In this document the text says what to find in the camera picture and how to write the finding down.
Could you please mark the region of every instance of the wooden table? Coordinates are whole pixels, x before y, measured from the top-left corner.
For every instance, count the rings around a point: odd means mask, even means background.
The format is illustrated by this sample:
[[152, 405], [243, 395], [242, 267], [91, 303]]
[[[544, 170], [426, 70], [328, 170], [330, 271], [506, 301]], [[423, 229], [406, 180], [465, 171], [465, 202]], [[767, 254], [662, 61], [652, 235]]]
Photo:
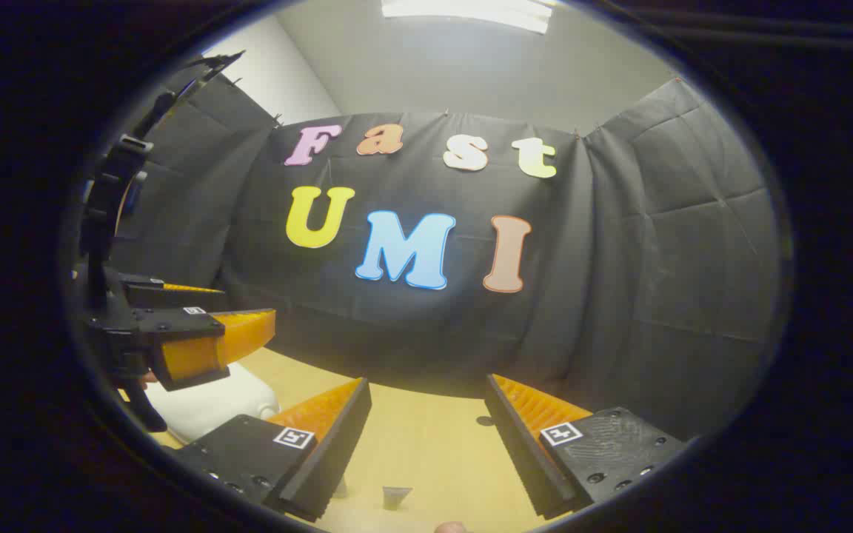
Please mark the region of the wooden table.
[[[267, 382], [281, 408], [350, 378], [261, 348], [240, 361]], [[346, 533], [433, 533], [459, 520], [473, 533], [528, 531], [536, 516], [481, 399], [441, 397], [370, 384], [372, 408], [348, 463], [348, 494], [332, 498], [315, 527]], [[168, 433], [152, 433], [179, 448]], [[397, 510], [383, 509], [383, 486], [411, 486]]]

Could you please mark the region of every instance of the gray padded wall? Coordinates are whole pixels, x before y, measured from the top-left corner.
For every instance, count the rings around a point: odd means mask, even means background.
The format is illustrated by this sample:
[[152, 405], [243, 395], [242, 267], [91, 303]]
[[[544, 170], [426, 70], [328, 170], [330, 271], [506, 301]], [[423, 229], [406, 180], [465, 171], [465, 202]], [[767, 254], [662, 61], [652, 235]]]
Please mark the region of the gray padded wall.
[[[204, 71], [187, 68], [156, 85], [125, 124], [135, 126], [157, 95], [178, 92]], [[144, 167], [148, 176], [135, 212], [121, 220], [112, 266], [210, 286], [248, 168], [275, 124], [223, 75], [181, 104], [147, 136], [155, 145]]]
[[762, 172], [677, 80], [585, 141], [595, 256], [564, 397], [680, 438], [718, 428], [768, 362], [779, 255]]

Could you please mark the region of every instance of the black fabric backdrop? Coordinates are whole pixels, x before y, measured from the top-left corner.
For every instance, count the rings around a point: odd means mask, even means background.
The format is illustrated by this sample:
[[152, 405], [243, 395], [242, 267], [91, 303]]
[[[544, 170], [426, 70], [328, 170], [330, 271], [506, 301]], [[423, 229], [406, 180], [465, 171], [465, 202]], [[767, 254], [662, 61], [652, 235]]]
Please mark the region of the black fabric backdrop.
[[[207, 94], [210, 87], [201, 91]], [[373, 382], [479, 395], [500, 372], [587, 409], [623, 405], [679, 438], [710, 431], [767, 364], [778, 251], [762, 172], [732, 129], [670, 81], [585, 138], [477, 115], [372, 114], [272, 129], [241, 94], [211, 95], [155, 132], [138, 212], [113, 262], [173, 283], [224, 288], [238, 308], [274, 307], [282, 354]], [[343, 126], [306, 166], [284, 166], [308, 125]], [[375, 125], [403, 125], [392, 155], [358, 155]], [[451, 135], [487, 141], [478, 172], [444, 165]], [[554, 146], [554, 178], [518, 168], [519, 138]], [[293, 245], [295, 187], [351, 187], [338, 237]], [[323, 224], [315, 199], [309, 227]], [[361, 280], [368, 213], [409, 235], [431, 212], [456, 218], [443, 290]], [[483, 287], [494, 215], [532, 225], [519, 293]]]

